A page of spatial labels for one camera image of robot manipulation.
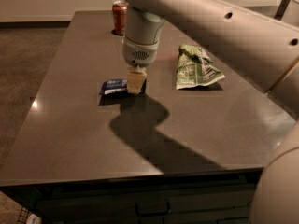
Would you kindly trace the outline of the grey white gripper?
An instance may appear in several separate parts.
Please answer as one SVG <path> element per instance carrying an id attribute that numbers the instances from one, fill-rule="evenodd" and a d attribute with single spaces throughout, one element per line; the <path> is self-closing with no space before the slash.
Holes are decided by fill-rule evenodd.
<path id="1" fill-rule="evenodd" d="M 127 62 L 127 89 L 129 93 L 139 94 L 147 78 L 146 68 L 157 56 L 159 38 L 155 35 L 142 39 L 130 38 L 127 35 L 122 42 L 122 55 Z"/>

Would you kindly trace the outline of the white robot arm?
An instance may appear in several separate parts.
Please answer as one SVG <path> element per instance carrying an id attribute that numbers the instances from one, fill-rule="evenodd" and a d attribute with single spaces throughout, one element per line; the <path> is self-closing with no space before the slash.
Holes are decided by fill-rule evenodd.
<path id="1" fill-rule="evenodd" d="M 222 0 L 125 1 L 171 22 L 299 118 L 297 27 Z M 263 169 L 249 224 L 299 224 L 299 122 Z"/>

